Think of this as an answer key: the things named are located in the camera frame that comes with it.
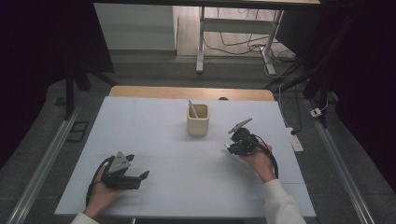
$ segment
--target white wall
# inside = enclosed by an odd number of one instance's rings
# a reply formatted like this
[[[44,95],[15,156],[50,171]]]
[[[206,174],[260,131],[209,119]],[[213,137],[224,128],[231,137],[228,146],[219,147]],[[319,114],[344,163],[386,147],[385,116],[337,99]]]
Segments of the white wall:
[[[108,49],[176,49],[172,6],[94,5]]]

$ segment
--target wooden floor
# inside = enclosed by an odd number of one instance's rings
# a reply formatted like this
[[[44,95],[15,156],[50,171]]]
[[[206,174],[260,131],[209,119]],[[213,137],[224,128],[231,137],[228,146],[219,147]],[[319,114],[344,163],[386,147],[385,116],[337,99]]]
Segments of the wooden floor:
[[[199,39],[199,8],[198,7],[175,7],[175,12],[178,18],[177,27],[177,55],[178,56],[196,56]],[[223,18],[223,19],[238,19],[238,20],[259,20],[259,21],[272,21],[274,18],[273,10],[257,10],[257,9],[245,9],[245,8],[217,8],[217,7],[206,7],[205,17],[206,18]],[[259,49],[255,49],[247,54],[240,54],[250,50],[249,46],[253,45],[264,45],[266,43],[266,37],[268,35],[252,35],[250,34],[231,34],[231,33],[213,33],[205,32],[204,38],[207,46],[205,46],[205,56],[235,56],[231,53],[238,54],[237,56],[245,57],[261,57],[258,52]],[[235,43],[246,42],[254,39],[261,38],[260,40],[250,41],[236,46],[226,46]],[[275,43],[272,45],[272,50],[275,55],[278,52],[286,50],[282,44]],[[291,55],[292,52],[282,53],[282,56]]]

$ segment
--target white tabletop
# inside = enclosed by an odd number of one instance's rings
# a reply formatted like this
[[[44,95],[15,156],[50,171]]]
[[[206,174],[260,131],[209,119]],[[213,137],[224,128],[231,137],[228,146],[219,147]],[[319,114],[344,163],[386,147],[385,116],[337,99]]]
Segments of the white tabletop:
[[[187,134],[187,100],[107,97],[55,211],[74,215],[97,166],[121,151],[135,154],[126,175],[150,170],[140,189],[128,190],[104,214],[120,217],[263,217],[262,182],[224,144],[237,123],[272,145],[279,179],[303,216],[315,211],[291,148],[277,102],[193,100],[208,104],[205,137]]]

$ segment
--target person's right hand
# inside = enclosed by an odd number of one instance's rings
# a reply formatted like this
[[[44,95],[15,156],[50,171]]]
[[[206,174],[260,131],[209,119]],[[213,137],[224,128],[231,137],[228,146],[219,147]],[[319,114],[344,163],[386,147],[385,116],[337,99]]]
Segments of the person's right hand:
[[[272,147],[263,142],[260,144],[264,147],[267,147],[272,152]],[[262,179],[262,182],[266,183],[270,180],[276,179],[274,174],[274,166],[268,156],[262,151],[261,148],[256,147],[250,155],[247,156],[239,156],[243,161],[247,162],[247,164],[259,175]]]

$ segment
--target human hand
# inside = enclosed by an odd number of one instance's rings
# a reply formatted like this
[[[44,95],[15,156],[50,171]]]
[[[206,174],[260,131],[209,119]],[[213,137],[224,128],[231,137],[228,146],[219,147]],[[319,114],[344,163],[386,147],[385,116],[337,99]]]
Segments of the human hand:
[[[267,147],[270,152],[272,152],[272,147],[270,145],[267,145],[264,142],[260,142],[260,144],[264,147]],[[251,154],[246,156],[239,156],[239,158],[247,162],[247,164],[254,171],[256,171],[263,183],[276,179],[276,175],[274,173],[274,165],[261,148],[256,147],[251,152]]]
[[[109,207],[114,200],[124,192],[124,189],[110,189],[101,181],[103,171],[105,166],[103,166],[94,181],[92,194],[87,207],[85,208],[84,214],[92,219],[95,219],[99,214],[107,207]]]

